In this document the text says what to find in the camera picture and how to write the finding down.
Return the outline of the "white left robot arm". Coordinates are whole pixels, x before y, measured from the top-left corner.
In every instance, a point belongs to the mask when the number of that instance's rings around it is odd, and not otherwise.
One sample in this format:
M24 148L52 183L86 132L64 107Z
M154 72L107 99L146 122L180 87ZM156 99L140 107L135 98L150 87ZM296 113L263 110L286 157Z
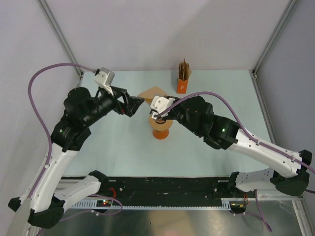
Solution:
M130 96L126 89L113 87L112 91L99 88L92 97L87 88L79 87L68 93L63 103L63 117L48 135L48 153L37 179L24 195L8 203L15 212L8 235L24 236L30 226L49 229L72 205L90 195L108 193L108 177L99 171L90 172L62 191L57 192L56 187L66 167L90 136L90 126L111 111L131 117L144 102L141 97Z

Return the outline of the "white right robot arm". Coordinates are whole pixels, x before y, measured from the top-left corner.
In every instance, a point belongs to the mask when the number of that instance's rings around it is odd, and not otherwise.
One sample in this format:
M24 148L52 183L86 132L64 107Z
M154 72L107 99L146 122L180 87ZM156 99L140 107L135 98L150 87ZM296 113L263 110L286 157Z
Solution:
M238 152L267 166L260 171L233 172L227 185L231 196L269 189L290 196L308 192L311 152L290 151L260 139L238 118L231 120L214 114L212 104L200 95L183 99L163 96L151 107L153 119L175 120L213 149Z

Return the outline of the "brown paper coffee filter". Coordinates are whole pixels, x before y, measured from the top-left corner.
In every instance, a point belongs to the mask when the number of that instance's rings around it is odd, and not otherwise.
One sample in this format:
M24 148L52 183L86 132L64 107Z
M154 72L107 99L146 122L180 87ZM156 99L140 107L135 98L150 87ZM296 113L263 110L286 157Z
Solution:
M157 86L154 86L154 87L151 87L149 88L148 90L145 90L143 92L141 92L138 97L141 97L144 99L144 101L150 105L153 98L158 95L158 96L166 96L167 93L162 90L161 88L157 87Z

